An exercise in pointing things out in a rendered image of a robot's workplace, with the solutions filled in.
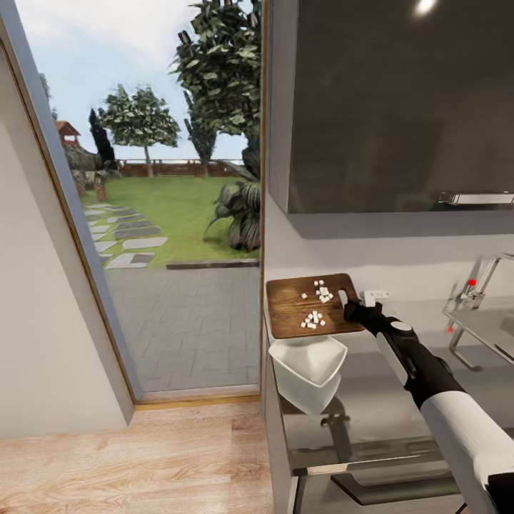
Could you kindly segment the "cutting board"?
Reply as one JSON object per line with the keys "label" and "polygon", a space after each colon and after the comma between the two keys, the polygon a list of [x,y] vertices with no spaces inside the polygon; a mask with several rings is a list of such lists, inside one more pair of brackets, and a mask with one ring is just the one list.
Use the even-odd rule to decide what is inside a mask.
{"label": "cutting board", "polygon": [[[331,295],[324,302],[321,300],[323,292],[319,292],[321,288]],[[347,322],[343,318],[345,307],[338,291],[345,291],[351,303],[360,303],[348,273],[269,280],[266,294],[272,336],[276,339],[330,336],[367,329],[359,321]],[[321,314],[322,318],[314,322],[313,328],[306,321],[314,317],[314,313]]]}

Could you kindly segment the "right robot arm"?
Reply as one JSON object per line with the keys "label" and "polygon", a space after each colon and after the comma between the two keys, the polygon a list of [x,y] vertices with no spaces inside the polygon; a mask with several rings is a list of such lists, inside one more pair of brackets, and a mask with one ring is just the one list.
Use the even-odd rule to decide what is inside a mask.
{"label": "right robot arm", "polygon": [[419,343],[412,326],[382,314],[389,290],[362,291],[343,318],[359,321],[403,387],[412,393],[472,514],[514,514],[514,440],[454,379],[450,366]]}

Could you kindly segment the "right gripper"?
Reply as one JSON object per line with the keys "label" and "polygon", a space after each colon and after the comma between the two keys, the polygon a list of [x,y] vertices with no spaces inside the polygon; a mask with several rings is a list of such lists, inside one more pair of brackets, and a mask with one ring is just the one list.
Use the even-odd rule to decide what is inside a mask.
{"label": "right gripper", "polygon": [[343,318],[347,322],[359,321],[365,328],[368,319],[375,313],[382,313],[382,303],[375,302],[374,307],[362,306],[359,303],[345,304],[345,313]]}

